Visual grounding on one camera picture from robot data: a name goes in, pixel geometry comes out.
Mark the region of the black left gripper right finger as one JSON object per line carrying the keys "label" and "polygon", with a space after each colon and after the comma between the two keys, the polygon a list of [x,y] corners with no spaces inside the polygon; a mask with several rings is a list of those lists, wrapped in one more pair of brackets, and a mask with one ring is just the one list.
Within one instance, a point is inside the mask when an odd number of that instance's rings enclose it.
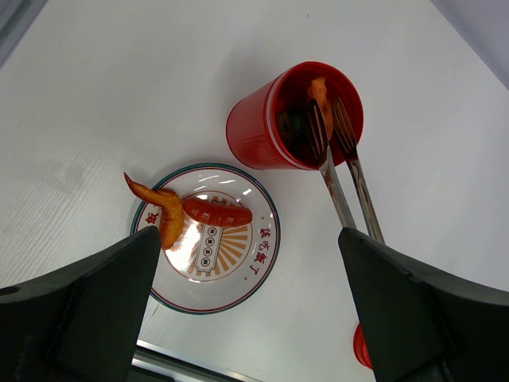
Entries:
{"label": "black left gripper right finger", "polygon": [[338,245],[377,381],[506,381],[508,293],[343,228]]}

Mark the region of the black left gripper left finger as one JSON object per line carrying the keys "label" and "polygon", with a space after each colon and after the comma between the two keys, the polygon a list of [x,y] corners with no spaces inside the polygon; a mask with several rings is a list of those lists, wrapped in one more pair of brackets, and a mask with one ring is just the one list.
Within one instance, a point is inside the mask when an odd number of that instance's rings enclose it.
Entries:
{"label": "black left gripper left finger", "polygon": [[161,250],[143,228],[1,289],[3,381],[125,381]]}

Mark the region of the black seaweed sushi roll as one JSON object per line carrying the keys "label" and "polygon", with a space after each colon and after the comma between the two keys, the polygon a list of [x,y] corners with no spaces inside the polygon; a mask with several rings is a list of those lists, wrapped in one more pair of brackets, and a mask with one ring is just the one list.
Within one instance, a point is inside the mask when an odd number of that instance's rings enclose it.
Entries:
{"label": "black seaweed sushi roll", "polygon": [[276,124],[279,136],[285,144],[305,137],[305,115],[300,109],[277,113]]}

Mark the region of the red grilled sausage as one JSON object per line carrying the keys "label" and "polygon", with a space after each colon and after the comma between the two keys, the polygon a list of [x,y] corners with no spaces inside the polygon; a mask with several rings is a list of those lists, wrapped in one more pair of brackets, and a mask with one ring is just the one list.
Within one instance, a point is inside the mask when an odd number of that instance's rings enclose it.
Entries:
{"label": "red grilled sausage", "polygon": [[249,224],[253,215],[250,209],[235,205],[212,203],[198,197],[183,201],[183,210],[195,221],[214,227],[234,228]]}

